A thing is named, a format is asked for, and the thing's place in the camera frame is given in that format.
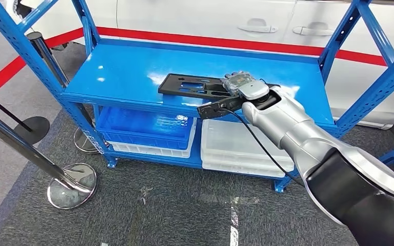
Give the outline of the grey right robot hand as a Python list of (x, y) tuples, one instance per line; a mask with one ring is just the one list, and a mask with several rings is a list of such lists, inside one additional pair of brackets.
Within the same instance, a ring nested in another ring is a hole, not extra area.
[(255, 78), (249, 72), (239, 71), (231, 74), (225, 74), (225, 77), (221, 78), (221, 83), (223, 88), (231, 96), (237, 96), (239, 94), (239, 87), (254, 80)]

